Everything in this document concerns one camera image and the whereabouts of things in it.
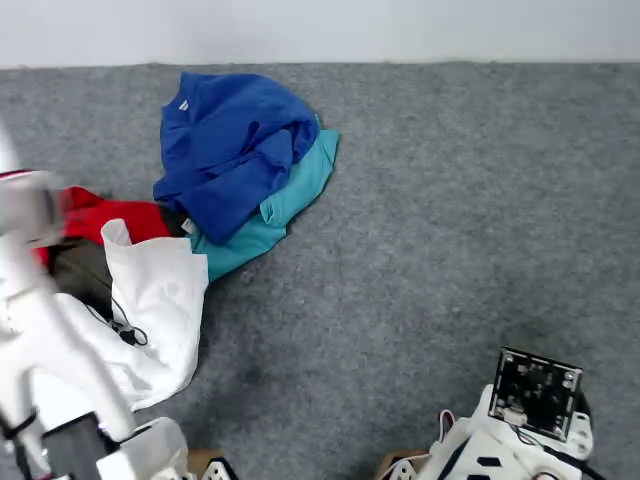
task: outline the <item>wooden base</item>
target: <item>wooden base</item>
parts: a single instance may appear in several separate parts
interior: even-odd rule
[[[218,457],[224,457],[223,450],[189,450],[189,455],[187,456],[189,472],[195,474],[198,478],[202,477],[207,465],[209,465],[209,460]]]
[[[380,462],[380,465],[378,466],[378,469],[376,470],[376,476],[374,477],[374,480],[379,480],[380,476],[391,466],[391,462],[393,462],[394,458],[407,458],[407,457],[413,457],[414,455],[424,455],[425,453],[427,453],[424,450],[402,450],[402,451],[398,451],[398,452],[391,452],[388,455],[386,455],[382,462]]]

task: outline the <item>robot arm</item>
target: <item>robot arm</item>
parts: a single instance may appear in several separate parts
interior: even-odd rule
[[[178,425],[161,418],[138,430],[124,397],[96,352],[82,340],[53,298],[48,275],[31,248],[57,241],[62,230],[58,182],[46,172],[18,170],[0,125],[0,426],[17,453],[26,449],[36,475],[85,479],[194,478]],[[89,414],[53,431],[37,417],[30,392],[35,369],[79,387]],[[64,392],[51,392],[64,395]],[[23,461],[25,476],[30,467]]]

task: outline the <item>clothing pile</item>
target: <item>clothing pile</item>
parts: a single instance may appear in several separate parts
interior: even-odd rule
[[[105,361],[132,409],[184,388],[195,371],[207,284],[269,251],[323,190],[339,134],[291,91],[259,75],[183,73],[162,110],[157,203],[65,191],[65,231],[35,254],[56,299]],[[34,381],[45,423],[84,400]]]

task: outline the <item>floor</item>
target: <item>floor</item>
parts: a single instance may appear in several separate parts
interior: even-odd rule
[[[640,65],[194,70],[272,76],[343,138],[290,235],[210,286],[192,384],[140,421],[243,479],[368,480],[471,414],[512,345],[584,367],[593,466],[640,471]],[[0,114],[27,166],[149,199],[179,71],[3,71]]]

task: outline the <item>black cable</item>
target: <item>black cable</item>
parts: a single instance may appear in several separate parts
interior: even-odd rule
[[[585,462],[584,460],[578,460],[577,458],[572,457],[571,455],[567,455],[564,452],[559,452],[559,451],[557,451],[557,450],[555,450],[555,449],[553,449],[551,447],[548,447],[546,445],[543,445],[542,448],[549,455],[553,455],[554,457],[556,457],[561,462],[567,463],[567,464],[571,465],[572,467],[577,468],[578,470],[580,470],[585,475],[588,475],[589,477],[593,478],[593,480],[606,480],[606,478],[604,476],[602,476],[601,474],[596,472],[593,468],[591,468],[589,465],[587,465],[587,462]]]
[[[528,440],[528,439],[526,439],[526,438],[524,438],[522,436],[522,432],[520,432],[520,427],[516,427],[515,425],[512,425],[512,424],[509,424],[509,426],[511,427],[511,430],[513,430],[513,432],[518,437],[518,440],[520,440],[522,443],[524,443],[525,445],[529,445],[529,446],[535,446],[536,445],[531,440]]]
[[[140,346],[144,346],[147,343],[149,343],[149,338],[147,337],[146,332],[141,328],[132,326],[131,323],[129,323],[129,319],[125,315],[124,310],[122,310],[122,307],[118,304],[118,302],[113,300],[113,303],[115,303],[120,309],[120,312],[122,312],[122,316],[124,317],[126,324],[119,323],[116,320],[108,320],[106,318],[103,318],[99,316],[96,312],[94,312],[93,309],[90,308],[89,305],[87,305],[86,303],[83,303],[83,305],[89,311],[89,313],[93,316],[93,318],[98,320],[100,323],[106,324],[109,328],[115,331],[125,343],[128,343],[129,345],[137,344]],[[136,335],[136,333],[142,336],[142,341],[138,339],[138,336]]]
[[[86,275],[90,276],[91,278],[93,278],[96,282],[98,282],[100,285],[102,285],[104,288],[106,288],[107,290],[111,290],[111,285],[109,285],[107,282],[105,282],[104,280],[102,280],[98,275],[96,275],[95,273],[93,273],[91,270],[89,270],[88,268],[83,267],[82,265],[78,265],[78,264],[74,264],[74,267],[77,268],[78,270],[81,270],[83,273],[85,273]],[[116,305],[116,307],[118,307],[118,310],[120,310],[120,313],[122,314],[122,317],[125,319],[125,321],[131,325],[131,323],[129,322],[129,319],[127,318],[127,314],[124,313],[124,309],[120,306],[120,304],[113,298],[113,296],[111,297],[111,301]]]
[[[547,477],[551,477],[553,480],[560,480],[559,477],[557,477],[556,475],[554,475],[551,472],[536,473],[535,477],[533,477],[531,480],[538,480],[540,477],[542,477],[542,475],[546,475]]]
[[[38,411],[34,408],[31,415],[29,415],[24,421],[18,424],[15,427],[10,427],[9,422],[4,418],[3,415],[0,415],[0,432],[5,440],[13,442],[13,446],[15,449],[16,456],[16,465],[20,470],[20,473],[25,478],[25,480],[31,480],[31,468],[29,467],[29,461],[27,460],[27,453],[24,448],[24,445],[18,438],[20,432],[22,432],[25,428],[35,422],[36,417],[38,416]]]

